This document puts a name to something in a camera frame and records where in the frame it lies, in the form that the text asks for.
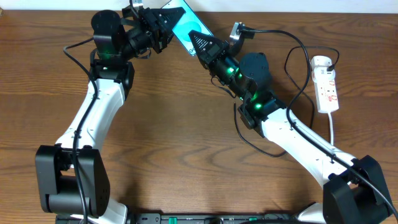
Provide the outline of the turquoise screen smartphone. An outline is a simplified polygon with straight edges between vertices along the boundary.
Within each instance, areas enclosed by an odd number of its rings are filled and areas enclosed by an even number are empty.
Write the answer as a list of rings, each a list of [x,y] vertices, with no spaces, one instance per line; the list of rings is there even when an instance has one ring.
[[[195,30],[206,35],[213,34],[195,14],[195,12],[185,0],[170,0],[164,6],[162,6],[162,9],[171,9],[176,7],[182,7],[185,13],[173,28],[173,33],[180,41],[182,46],[185,48],[185,50],[188,52],[188,54],[191,56],[195,56],[196,52],[188,33],[192,30]]]

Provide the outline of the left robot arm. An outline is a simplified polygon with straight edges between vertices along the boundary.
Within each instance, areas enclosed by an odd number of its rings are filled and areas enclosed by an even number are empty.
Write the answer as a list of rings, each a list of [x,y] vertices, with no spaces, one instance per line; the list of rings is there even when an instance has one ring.
[[[91,19],[88,90],[74,120],[54,145],[42,145],[35,169],[42,210],[59,221],[127,223],[128,209],[110,196],[101,150],[116,113],[133,84],[133,58],[160,53],[173,37],[182,7],[143,8],[131,1],[121,12],[103,10]]]

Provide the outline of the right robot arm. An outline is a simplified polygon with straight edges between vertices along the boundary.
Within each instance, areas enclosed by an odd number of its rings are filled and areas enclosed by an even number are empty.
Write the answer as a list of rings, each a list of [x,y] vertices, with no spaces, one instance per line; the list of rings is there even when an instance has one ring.
[[[321,186],[322,202],[298,213],[294,223],[381,223],[397,215],[379,163],[339,150],[304,125],[272,91],[264,54],[236,59],[238,45],[197,31],[189,36],[203,67],[241,99],[244,124],[289,153]]]

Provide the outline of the white USB charger plug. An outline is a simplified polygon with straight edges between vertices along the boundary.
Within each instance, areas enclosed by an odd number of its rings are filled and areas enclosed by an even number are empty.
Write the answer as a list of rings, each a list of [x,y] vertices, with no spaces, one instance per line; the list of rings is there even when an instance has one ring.
[[[310,61],[311,68],[314,70],[317,67],[330,67],[333,65],[331,58],[323,56],[323,55],[316,55]]]

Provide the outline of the white power strip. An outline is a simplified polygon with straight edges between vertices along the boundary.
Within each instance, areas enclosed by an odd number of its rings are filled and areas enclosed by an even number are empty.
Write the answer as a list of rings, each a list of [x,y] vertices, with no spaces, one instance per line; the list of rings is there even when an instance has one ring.
[[[312,72],[319,113],[332,113],[339,109],[335,71],[327,69],[328,67],[315,67]]]

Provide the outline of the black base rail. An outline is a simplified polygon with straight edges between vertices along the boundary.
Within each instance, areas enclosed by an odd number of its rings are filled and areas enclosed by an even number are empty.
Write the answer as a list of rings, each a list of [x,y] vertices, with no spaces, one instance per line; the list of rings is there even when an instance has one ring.
[[[129,214],[128,224],[239,224],[239,223],[297,223],[295,218],[288,214],[254,214],[254,215],[192,215],[159,213]]]

